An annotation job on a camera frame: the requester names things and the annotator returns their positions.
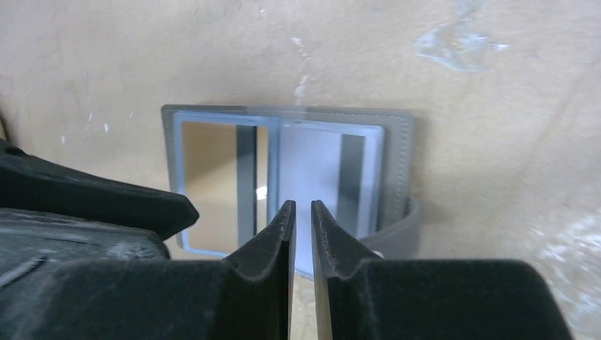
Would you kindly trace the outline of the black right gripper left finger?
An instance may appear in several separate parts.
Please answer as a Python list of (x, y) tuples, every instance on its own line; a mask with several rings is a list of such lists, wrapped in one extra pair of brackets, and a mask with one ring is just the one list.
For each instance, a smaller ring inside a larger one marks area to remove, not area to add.
[(2, 339), (288, 339), (296, 204), (218, 260), (174, 260), (157, 235), (1, 211)]

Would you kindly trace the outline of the grey leather card holder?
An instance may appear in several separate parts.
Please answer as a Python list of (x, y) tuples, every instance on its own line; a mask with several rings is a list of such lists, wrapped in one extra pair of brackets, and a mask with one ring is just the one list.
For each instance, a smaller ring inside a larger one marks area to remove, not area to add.
[(401, 110), (310, 106), (161, 109), (173, 192), (199, 219), (174, 247), (220, 259), (296, 202), (296, 272), (313, 276), (310, 204), (387, 259), (419, 247), (420, 206), (410, 195), (415, 118)]

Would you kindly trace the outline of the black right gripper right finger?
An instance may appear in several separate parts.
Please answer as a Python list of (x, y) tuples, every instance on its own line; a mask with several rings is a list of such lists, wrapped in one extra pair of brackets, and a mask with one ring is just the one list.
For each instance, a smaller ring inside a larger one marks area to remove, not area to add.
[(388, 260), (311, 204), (320, 339), (571, 339), (541, 275), (499, 259)]

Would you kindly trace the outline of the orange credit card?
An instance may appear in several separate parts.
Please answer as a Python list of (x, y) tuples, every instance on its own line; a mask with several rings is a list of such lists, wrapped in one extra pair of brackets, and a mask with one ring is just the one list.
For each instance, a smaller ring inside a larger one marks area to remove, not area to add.
[(182, 190), (199, 213), (185, 249), (226, 256), (266, 227), (268, 141), (264, 126), (182, 123)]

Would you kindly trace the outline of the grey credit card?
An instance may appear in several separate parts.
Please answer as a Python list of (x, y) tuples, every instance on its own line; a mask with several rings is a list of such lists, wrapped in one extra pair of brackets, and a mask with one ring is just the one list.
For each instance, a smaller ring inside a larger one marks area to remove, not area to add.
[(289, 120), (281, 126), (278, 197), (296, 202), (296, 271), (313, 277), (311, 203), (357, 239), (377, 229), (383, 140), (377, 125)]

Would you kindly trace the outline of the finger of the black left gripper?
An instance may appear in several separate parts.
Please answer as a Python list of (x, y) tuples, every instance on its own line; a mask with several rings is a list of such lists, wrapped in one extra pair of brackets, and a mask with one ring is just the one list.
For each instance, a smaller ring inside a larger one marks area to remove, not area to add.
[(183, 195), (92, 176), (1, 142), (1, 221), (36, 223), (38, 240), (98, 247), (96, 258), (49, 270), (44, 280), (50, 285), (191, 285), (199, 262), (170, 260), (164, 241), (197, 219)]

